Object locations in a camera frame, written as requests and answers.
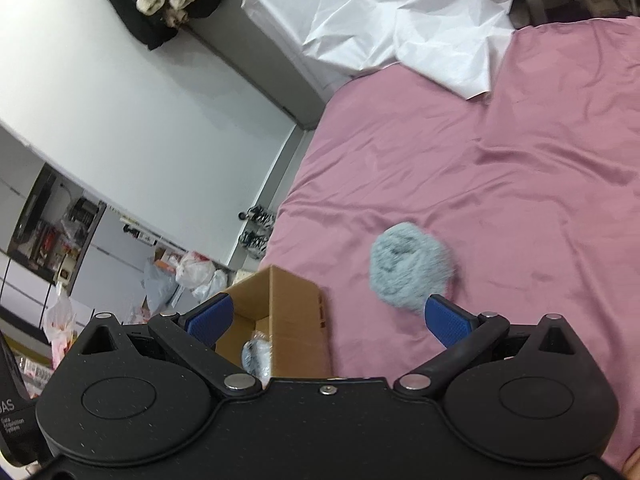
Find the black electronic device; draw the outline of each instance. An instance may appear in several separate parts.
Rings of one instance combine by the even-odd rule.
[[[449,347],[393,387],[273,378],[263,389],[177,314],[133,326],[98,314],[30,406],[41,433],[3,426],[2,453],[44,462],[34,480],[622,478],[599,458],[616,398],[562,316],[510,325],[430,301],[462,328],[441,334]],[[13,399],[2,372],[2,398]]]

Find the cabinet door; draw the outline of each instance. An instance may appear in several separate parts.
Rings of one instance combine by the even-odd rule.
[[[0,182],[0,251],[8,251],[24,202],[25,199]]]
[[[0,126],[0,180],[27,198],[43,166],[39,156]]]
[[[95,309],[111,312],[126,321],[133,306],[145,299],[143,274],[100,249],[90,246],[80,265],[71,298]]]
[[[107,209],[100,219],[91,245],[101,248],[117,259],[127,262],[137,270],[144,271],[146,261],[154,255],[154,249],[123,232],[120,215]]]

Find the pink bedsheet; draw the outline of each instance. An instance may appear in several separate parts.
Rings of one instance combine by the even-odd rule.
[[[621,415],[606,458],[640,446],[640,19],[519,31],[489,105],[402,66],[332,99],[270,241],[324,290],[338,376],[400,374],[442,350],[369,288],[398,222],[446,243],[452,299],[535,324],[567,317]]]

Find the blue gripper pad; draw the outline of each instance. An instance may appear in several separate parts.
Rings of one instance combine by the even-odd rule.
[[[234,302],[228,294],[216,294],[182,318],[185,332],[211,348],[234,322]]]
[[[439,294],[432,294],[424,305],[424,321],[446,348],[478,328],[478,318]]]

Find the cardboard box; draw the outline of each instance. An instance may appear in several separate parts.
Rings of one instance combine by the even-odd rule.
[[[242,367],[242,346],[260,330],[271,339],[273,377],[332,377],[324,302],[315,283],[271,266],[225,292],[234,302],[234,322],[218,339],[218,354]]]

